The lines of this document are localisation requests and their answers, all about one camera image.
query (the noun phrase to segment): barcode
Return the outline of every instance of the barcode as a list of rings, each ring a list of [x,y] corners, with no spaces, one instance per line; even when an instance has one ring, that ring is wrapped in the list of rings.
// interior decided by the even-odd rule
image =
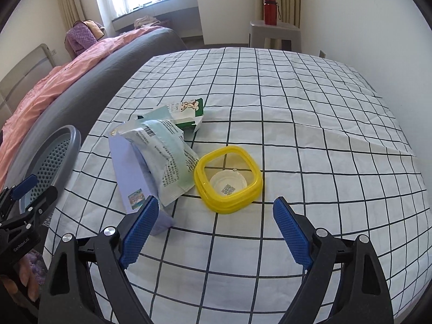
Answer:
[[[155,136],[156,135],[148,126],[144,126],[144,130],[148,134],[148,136]]]

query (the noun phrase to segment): yellow lid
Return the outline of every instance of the yellow lid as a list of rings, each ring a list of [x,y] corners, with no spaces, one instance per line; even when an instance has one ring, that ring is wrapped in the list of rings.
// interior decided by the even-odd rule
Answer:
[[[261,170],[238,146],[226,146],[203,156],[195,168],[194,180],[204,203],[223,214],[246,207],[263,189]]]

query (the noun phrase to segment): finger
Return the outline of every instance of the finger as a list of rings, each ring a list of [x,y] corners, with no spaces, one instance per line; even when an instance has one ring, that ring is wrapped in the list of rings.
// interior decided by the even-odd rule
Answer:
[[[14,295],[18,292],[18,287],[11,279],[2,276],[1,281],[10,295]]]
[[[29,296],[29,299],[31,299],[33,302],[36,301],[39,297],[39,284],[36,281],[36,277],[33,274],[33,272],[31,272],[30,274],[29,283],[27,287],[29,288],[27,291],[27,295]]]
[[[27,257],[24,256],[19,260],[19,279],[24,286],[27,286],[31,273],[32,270],[30,269],[30,262]]]

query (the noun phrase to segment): qr code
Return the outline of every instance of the qr code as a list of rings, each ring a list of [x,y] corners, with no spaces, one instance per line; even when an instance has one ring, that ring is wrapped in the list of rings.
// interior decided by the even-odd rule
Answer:
[[[231,195],[235,191],[235,188],[230,184],[226,184],[226,186],[222,189],[222,193],[225,195]]]

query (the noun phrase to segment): purple cloth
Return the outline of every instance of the purple cloth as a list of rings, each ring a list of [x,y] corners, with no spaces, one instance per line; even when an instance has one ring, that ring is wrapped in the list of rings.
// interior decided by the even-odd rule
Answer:
[[[43,285],[48,270],[47,267],[45,266],[45,262],[42,255],[35,250],[31,250],[29,253],[27,253],[27,258],[30,261],[30,269],[35,275],[36,281],[38,282],[39,285]]]
[[[83,22],[75,23],[66,33],[66,38],[77,55],[82,54],[97,42],[90,29]]]

